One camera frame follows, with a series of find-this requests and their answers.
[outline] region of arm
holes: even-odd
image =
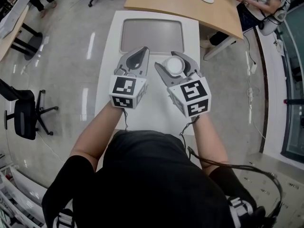
[[[280,7],[282,0],[270,0],[269,5],[263,4],[254,0],[245,0],[247,2],[258,9],[262,10],[263,12],[274,14],[276,10]]]
[[[80,155],[90,161],[96,171],[98,161],[104,153],[113,131],[122,115],[121,108],[108,102],[77,139],[70,156]]]
[[[219,139],[214,126],[207,114],[200,115],[200,118],[193,124],[195,140],[199,156],[208,160],[227,163],[228,156],[222,141]],[[200,163],[207,175],[218,166]]]

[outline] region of wooden desk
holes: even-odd
[[[9,48],[13,48],[19,52],[25,54],[25,59],[30,60],[33,58],[34,54],[38,51],[39,46],[42,42],[42,34],[37,33],[29,26],[23,23],[27,13],[29,10],[29,6],[27,5],[23,12],[21,13],[19,19],[17,20],[14,29],[3,39],[0,39],[0,61],[4,58],[5,54],[8,52]],[[23,27],[28,32],[32,33],[34,36],[30,39],[29,43],[26,43],[18,38],[18,32],[20,28]],[[13,42],[25,47],[25,49],[20,48],[13,44]]]
[[[173,14],[198,20],[200,24],[243,39],[235,0],[127,0],[126,9]]]

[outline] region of tiled floor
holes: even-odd
[[[45,108],[59,106],[43,116],[54,136],[43,131],[34,141],[15,134],[14,122],[9,121],[5,132],[0,124],[0,148],[11,154],[14,164],[38,183],[49,186],[68,158],[77,137],[94,117],[96,88],[107,34],[116,10],[123,10],[125,0],[57,0],[57,7],[50,9],[41,19],[31,7],[26,23],[44,35],[44,46],[31,61],[13,49],[0,63],[0,77],[17,89],[30,89],[37,96],[40,89],[46,94],[42,101]],[[91,57],[87,55],[92,34],[95,35]],[[258,61],[252,84],[259,88],[254,99],[253,117],[262,130],[264,120],[264,83],[260,59],[253,31],[247,33],[251,56]],[[23,30],[19,38],[27,41],[30,34]],[[246,154],[257,152],[261,136],[253,121],[249,124],[247,64],[243,41],[220,52],[210,61],[203,60],[201,71],[212,93],[211,118],[227,147],[231,162],[242,163]],[[4,109],[13,112],[14,103],[0,97],[0,123]],[[187,137],[187,143],[193,139]]]

